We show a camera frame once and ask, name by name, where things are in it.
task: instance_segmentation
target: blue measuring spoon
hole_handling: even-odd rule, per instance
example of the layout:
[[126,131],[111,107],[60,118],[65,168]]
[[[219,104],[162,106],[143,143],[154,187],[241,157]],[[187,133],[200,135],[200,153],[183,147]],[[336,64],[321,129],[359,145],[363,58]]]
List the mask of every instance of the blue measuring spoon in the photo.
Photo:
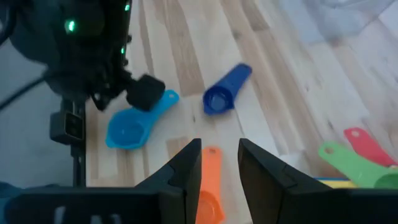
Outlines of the blue measuring spoon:
[[176,92],[166,90],[151,111],[144,112],[131,108],[117,112],[109,122],[106,145],[121,149],[136,149],[143,146],[155,122],[179,99]]
[[203,109],[207,115],[222,114],[235,107],[234,100],[252,73],[249,65],[240,63],[203,95]]

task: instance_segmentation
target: wooden floor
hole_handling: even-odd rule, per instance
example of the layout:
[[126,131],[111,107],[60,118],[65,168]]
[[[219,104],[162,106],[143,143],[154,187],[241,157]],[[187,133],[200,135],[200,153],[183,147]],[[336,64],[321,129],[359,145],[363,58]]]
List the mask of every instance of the wooden floor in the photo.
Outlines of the wooden floor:
[[[309,44],[276,0],[133,0],[129,69],[154,74],[181,100],[135,151],[104,144],[110,117],[129,107],[124,97],[104,113],[88,103],[87,185],[135,186],[202,138],[203,147],[223,149],[225,223],[249,223],[239,138],[315,177],[341,175],[317,149],[323,141],[348,145],[343,130],[354,126],[398,158],[397,15],[398,2],[356,35]],[[236,109],[205,116],[203,92],[239,62],[253,74]]]

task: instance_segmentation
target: green measuring spoon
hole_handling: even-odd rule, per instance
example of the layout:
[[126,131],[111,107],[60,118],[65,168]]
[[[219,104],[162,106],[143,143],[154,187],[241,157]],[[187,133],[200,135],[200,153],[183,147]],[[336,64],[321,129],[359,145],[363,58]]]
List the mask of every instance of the green measuring spoon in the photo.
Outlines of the green measuring spoon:
[[398,170],[379,166],[335,142],[319,148],[319,156],[364,188],[398,189]]

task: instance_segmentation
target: orange measuring spoon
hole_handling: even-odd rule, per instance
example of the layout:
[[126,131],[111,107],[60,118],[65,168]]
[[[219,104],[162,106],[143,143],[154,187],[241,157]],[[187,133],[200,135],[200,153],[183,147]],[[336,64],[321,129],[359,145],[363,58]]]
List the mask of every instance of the orange measuring spoon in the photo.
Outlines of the orange measuring spoon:
[[196,224],[219,224],[225,218],[220,200],[222,157],[218,147],[206,147],[201,152],[201,186]]

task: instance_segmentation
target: measuring spoon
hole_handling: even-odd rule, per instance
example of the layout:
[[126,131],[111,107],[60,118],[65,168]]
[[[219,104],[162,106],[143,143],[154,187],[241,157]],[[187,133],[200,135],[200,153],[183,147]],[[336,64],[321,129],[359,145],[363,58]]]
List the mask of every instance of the measuring spoon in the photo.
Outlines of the measuring spoon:
[[349,128],[344,130],[344,135],[360,156],[385,167],[398,165],[365,130]]
[[239,90],[252,73],[249,65],[240,63],[220,81],[206,90],[203,95],[203,109],[207,115],[225,113],[235,107],[234,101]]
[[201,185],[196,224],[219,224],[225,219],[220,183],[223,152],[215,146],[201,152]]
[[106,145],[121,149],[136,149],[143,146],[155,122],[178,100],[176,92],[166,90],[151,111],[131,108],[116,113],[109,122]]
[[379,166],[335,142],[324,143],[318,153],[359,187],[398,189],[398,170]]

